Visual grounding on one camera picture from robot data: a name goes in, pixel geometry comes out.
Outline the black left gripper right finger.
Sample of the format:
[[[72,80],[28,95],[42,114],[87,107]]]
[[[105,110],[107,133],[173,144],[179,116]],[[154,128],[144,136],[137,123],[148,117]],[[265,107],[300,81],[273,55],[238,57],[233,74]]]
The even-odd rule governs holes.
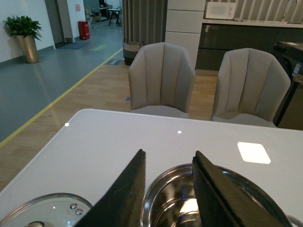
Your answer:
[[[192,161],[194,191],[204,227],[282,227],[197,151]]]

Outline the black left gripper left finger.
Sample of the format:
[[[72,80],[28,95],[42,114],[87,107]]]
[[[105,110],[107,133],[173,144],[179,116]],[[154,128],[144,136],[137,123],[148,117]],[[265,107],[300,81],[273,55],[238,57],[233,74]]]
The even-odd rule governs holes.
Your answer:
[[[77,227],[138,227],[145,192],[146,153],[140,149]]]

